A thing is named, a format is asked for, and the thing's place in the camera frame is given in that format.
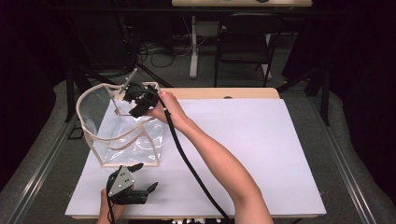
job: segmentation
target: table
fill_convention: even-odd
[[[326,214],[289,112],[275,89],[185,88],[162,91],[171,91],[178,97],[186,113],[247,167],[262,189],[273,217]],[[222,99],[226,96],[233,99]],[[212,196],[232,217],[233,203],[225,189],[210,174],[187,138],[181,133],[177,135]],[[136,189],[145,189],[158,181],[157,189],[148,196],[145,205],[128,205],[123,217],[220,217],[178,155],[170,132],[165,132],[163,138],[162,164],[143,167],[134,173]],[[74,218],[96,218],[99,191],[114,170],[101,168],[90,153],[65,214]]]
[[[256,0],[172,0],[174,7],[311,7],[311,0],[269,0],[260,3]],[[191,66],[190,78],[197,78],[198,48],[196,40],[196,18],[191,21]],[[262,65],[262,71],[266,71],[267,64]]]

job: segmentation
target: black curtain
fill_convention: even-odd
[[[64,66],[42,19],[32,1],[0,3],[0,189],[50,117],[56,99],[52,88],[64,80]]]
[[[317,0],[313,8],[345,9],[350,17],[307,20],[283,75],[296,78],[332,54],[331,91],[343,100],[353,147],[396,203],[396,8],[372,0]]]

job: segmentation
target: plastic bag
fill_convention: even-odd
[[[155,82],[143,83],[155,86]],[[77,113],[85,139],[103,167],[160,164],[163,126],[157,119],[129,114],[121,86],[100,84],[85,91],[77,102]]]

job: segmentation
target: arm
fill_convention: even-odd
[[[192,142],[213,176],[230,194],[235,207],[235,223],[273,223],[259,187],[242,163],[188,118],[172,93],[162,91],[160,96],[175,127]],[[166,122],[160,104],[148,115]]]

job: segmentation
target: black chair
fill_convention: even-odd
[[[220,19],[215,60],[215,87],[218,85],[219,62],[268,64],[262,76],[265,87],[274,56],[276,39],[283,31],[281,17],[269,13],[233,13]],[[274,35],[266,42],[267,35]]]

